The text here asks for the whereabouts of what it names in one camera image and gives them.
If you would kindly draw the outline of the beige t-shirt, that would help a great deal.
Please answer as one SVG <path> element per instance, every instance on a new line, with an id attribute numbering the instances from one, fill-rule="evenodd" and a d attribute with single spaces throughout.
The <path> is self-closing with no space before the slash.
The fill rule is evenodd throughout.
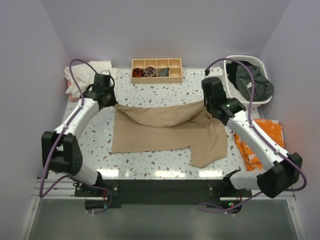
<path id="1" fill-rule="evenodd" d="M 228 154 L 224 125 L 202 101 L 165 107 L 116 104 L 112 152 L 139 153 L 189 148 L 190 164 L 204 168 Z"/>

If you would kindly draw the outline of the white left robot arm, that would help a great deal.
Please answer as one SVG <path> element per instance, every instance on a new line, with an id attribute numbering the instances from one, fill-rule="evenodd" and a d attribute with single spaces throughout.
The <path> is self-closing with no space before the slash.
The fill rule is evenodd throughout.
<path id="1" fill-rule="evenodd" d="M 88 185 L 96 185 L 99 173 L 85 165 L 78 140 L 100 110 L 117 104 L 114 78 L 96 73 L 93 84 L 82 96 L 60 126 L 42 134 L 42 164 L 45 171 L 66 174 Z"/>

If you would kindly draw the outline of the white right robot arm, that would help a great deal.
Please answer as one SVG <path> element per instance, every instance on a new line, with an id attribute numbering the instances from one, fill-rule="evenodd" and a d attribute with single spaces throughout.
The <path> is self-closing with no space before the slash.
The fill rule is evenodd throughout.
<path id="1" fill-rule="evenodd" d="M 222 81 L 218 77 L 207 77 L 201 81 L 204 106 L 217 120 L 238 134 L 259 158 L 263 171 L 252 176 L 237 170 L 229 175 L 234 189 L 256 189 L 269 198 L 275 198 L 294 185 L 302 167 L 302 157 L 289 153 L 275 143 L 249 116 L 249 111 L 236 98 L 227 98 Z"/>

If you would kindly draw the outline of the white plastic laundry basket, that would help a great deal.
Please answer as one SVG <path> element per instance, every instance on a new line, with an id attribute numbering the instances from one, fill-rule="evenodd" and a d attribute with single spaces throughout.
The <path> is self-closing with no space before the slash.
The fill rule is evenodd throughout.
<path id="1" fill-rule="evenodd" d="M 230 55 L 228 58 L 237 60 L 223 61 L 228 97 L 238 99 L 245 107 L 249 106 L 253 97 L 253 108 L 270 102 L 274 87 L 269 81 L 263 62 L 249 55 Z"/>

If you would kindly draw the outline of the cream folded t-shirt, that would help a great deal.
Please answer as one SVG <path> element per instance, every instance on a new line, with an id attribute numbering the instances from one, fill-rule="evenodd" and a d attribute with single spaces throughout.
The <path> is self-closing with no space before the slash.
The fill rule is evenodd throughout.
<path id="1" fill-rule="evenodd" d="M 98 74 L 101 71 L 110 70 L 111 76 L 114 78 L 115 81 L 117 80 L 118 69 L 112 66 L 111 61 L 90 61 L 89 64 L 97 71 Z M 94 83 L 95 72 L 86 64 L 82 63 L 74 65 L 71 67 L 71 70 L 82 92 L 90 84 Z M 69 80 L 72 83 L 74 83 L 68 66 L 64 68 L 64 77 L 66 80 Z"/>

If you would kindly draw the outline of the black garment in basket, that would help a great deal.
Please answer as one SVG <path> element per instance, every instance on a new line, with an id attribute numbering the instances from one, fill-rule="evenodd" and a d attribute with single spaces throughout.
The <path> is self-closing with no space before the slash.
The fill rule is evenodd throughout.
<path id="1" fill-rule="evenodd" d="M 244 81 L 245 85 L 251 82 L 250 75 L 245 67 L 236 62 L 231 62 L 226 65 L 226 72 L 228 75 L 229 81 L 237 88 L 237 83 L 240 83 L 240 80 Z"/>

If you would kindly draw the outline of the pink folded t-shirt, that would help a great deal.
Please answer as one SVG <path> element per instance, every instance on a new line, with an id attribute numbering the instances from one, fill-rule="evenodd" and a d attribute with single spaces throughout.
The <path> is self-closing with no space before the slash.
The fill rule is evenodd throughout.
<path id="1" fill-rule="evenodd" d="M 81 97 L 81 94 L 78 88 L 76 87 L 76 84 L 69 80 L 67 80 L 66 82 L 67 82 L 67 90 L 65 93 L 68 95 L 69 99 L 73 102 L 79 100 Z"/>

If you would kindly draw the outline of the orange black rolled sock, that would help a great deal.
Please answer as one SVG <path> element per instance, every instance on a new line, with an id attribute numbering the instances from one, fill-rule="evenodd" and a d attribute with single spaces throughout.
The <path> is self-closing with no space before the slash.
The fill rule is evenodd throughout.
<path id="1" fill-rule="evenodd" d="M 143 68 L 133 68 L 132 69 L 132 77 L 133 78 L 142 78 L 144 77 L 144 69 Z"/>

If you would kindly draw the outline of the wooden compartment organizer box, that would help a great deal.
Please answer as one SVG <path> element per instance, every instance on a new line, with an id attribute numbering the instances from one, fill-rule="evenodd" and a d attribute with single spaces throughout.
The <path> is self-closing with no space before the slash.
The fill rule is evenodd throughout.
<path id="1" fill-rule="evenodd" d="M 155 77 L 132 77 L 134 68 L 156 68 Z M 159 68 L 169 68 L 169 77 L 158 77 Z M 131 82 L 133 84 L 181 84 L 183 82 L 182 61 L 180 58 L 138 58 L 131 61 Z"/>

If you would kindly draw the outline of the dark green t-shirt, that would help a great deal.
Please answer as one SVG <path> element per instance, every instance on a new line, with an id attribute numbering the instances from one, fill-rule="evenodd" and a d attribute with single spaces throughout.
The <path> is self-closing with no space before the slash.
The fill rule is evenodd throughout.
<path id="1" fill-rule="evenodd" d="M 254 102 L 263 102 L 269 99 L 274 92 L 272 83 L 262 75 L 261 69 L 258 66 L 248 65 L 254 80 Z M 248 71 L 242 66 L 238 65 L 235 72 L 235 84 L 241 95 L 250 100 L 252 95 L 252 81 Z"/>

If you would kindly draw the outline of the brown patterned rolled sock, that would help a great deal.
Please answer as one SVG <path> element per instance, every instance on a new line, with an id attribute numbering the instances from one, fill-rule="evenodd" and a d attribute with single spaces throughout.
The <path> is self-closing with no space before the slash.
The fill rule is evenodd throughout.
<path id="1" fill-rule="evenodd" d="M 157 76 L 157 69 L 152 67 L 152 66 L 148 66 L 144 69 L 144 73 L 143 76 L 145 78 L 152 78 L 152 77 L 156 77 Z"/>

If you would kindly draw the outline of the grey rolled sock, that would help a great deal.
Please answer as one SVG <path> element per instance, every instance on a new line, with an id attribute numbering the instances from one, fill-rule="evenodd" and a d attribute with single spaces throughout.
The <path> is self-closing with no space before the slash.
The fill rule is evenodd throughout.
<path id="1" fill-rule="evenodd" d="M 160 78 L 167 78 L 169 77 L 170 69 L 168 67 L 166 68 L 158 68 L 157 69 L 157 76 Z"/>

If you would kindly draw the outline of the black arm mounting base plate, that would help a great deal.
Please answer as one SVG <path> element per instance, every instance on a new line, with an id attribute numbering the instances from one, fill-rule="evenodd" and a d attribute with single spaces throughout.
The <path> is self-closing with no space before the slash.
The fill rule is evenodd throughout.
<path id="1" fill-rule="evenodd" d="M 81 183 L 74 183 L 74 196 L 85 198 L 87 210 L 121 208 L 123 205 L 197 205 L 211 203 L 228 207 L 222 198 L 236 199 L 250 197 L 250 190 L 236 190 L 222 180 L 117 180 L 102 181 L 102 187 L 94 189 Z"/>

